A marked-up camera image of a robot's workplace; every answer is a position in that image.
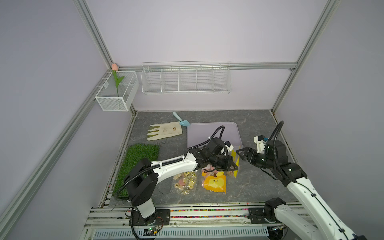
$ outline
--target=wall-mounted wire shelf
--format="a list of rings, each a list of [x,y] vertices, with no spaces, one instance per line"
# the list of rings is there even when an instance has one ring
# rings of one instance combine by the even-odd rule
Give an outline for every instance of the wall-mounted wire shelf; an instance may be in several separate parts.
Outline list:
[[[230,63],[206,63],[143,63],[142,91],[145,94],[229,93],[232,86]]]
[[[133,98],[139,89],[136,72],[116,71],[118,77],[124,76],[116,89],[115,78],[110,73],[96,94],[96,100],[103,111],[129,111]]]

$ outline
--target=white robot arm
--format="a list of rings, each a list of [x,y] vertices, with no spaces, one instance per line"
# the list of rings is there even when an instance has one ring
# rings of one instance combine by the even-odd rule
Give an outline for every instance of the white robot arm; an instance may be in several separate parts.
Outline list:
[[[280,198],[265,202],[263,217],[268,222],[280,221],[292,229],[302,240],[366,240],[364,236],[357,236],[347,227],[339,217],[331,210],[327,203],[312,186],[305,172],[295,163],[288,162],[285,145],[276,140],[283,122],[280,122],[270,138],[264,136],[255,137],[257,150],[246,147],[239,149],[237,154],[244,161],[259,167],[269,169],[287,189],[295,195],[303,207],[315,222],[317,228],[299,215]],[[142,159],[133,168],[125,179],[132,206],[140,211],[145,223],[151,224],[156,218],[156,208],[153,205],[151,195],[159,182],[173,177],[182,172],[201,169],[211,164],[217,170],[233,171],[237,166],[228,152],[233,146],[229,142],[223,142],[214,135],[224,127],[219,127],[212,137],[199,145],[187,150],[187,153],[164,161],[150,162]]]

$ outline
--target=plastic bag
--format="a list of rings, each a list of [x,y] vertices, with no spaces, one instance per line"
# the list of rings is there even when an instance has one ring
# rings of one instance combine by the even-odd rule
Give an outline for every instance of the plastic bag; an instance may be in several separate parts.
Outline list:
[[[201,175],[204,179],[201,186],[209,191],[225,193],[227,191],[227,177],[222,171],[212,170],[214,170],[214,168],[211,165],[202,169]]]
[[[183,172],[173,176],[174,190],[183,195],[190,194],[197,182],[196,172]]]

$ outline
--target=green turf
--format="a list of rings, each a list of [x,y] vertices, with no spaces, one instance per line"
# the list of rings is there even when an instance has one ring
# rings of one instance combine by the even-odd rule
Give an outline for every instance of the green turf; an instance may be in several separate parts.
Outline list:
[[[125,159],[121,164],[119,174],[116,178],[113,194],[124,184],[124,178],[129,174],[136,163],[143,159],[148,158],[150,161],[156,161],[159,156],[159,145],[152,144],[135,144],[127,149]],[[128,197],[127,190],[124,189],[120,197]]]

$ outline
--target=mounting plate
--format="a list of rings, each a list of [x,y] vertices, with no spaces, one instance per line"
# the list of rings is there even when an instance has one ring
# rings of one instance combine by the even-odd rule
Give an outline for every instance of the mounting plate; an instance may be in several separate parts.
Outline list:
[[[270,223],[270,222],[267,222],[265,220],[264,216],[258,216],[258,215],[261,215],[263,213],[263,210],[264,210],[263,207],[250,207],[250,208],[248,208],[249,215],[252,215],[252,217],[250,218],[252,224]]]
[[[139,211],[133,210],[131,217],[134,226],[147,226],[147,225],[169,225],[170,210],[169,209],[156,209],[156,217],[161,217],[164,223],[161,222],[160,218],[155,218],[154,223],[147,224],[146,220],[141,216]]]

